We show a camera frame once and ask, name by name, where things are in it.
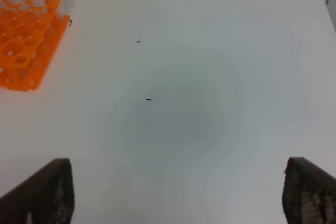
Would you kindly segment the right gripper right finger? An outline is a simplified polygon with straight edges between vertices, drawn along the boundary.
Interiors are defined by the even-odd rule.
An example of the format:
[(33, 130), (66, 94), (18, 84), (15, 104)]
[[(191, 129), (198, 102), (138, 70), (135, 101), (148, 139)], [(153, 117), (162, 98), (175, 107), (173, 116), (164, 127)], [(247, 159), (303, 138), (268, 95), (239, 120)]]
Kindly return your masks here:
[(304, 157), (289, 158), (282, 208), (287, 223), (335, 223), (335, 177)]

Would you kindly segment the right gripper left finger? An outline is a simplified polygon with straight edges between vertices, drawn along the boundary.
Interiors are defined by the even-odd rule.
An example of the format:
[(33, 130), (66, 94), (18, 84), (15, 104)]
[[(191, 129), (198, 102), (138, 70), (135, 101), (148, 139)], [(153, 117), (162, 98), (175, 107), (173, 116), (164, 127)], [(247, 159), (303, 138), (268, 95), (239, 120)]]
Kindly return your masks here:
[(70, 159), (52, 160), (1, 197), (1, 223), (71, 223), (73, 186)]

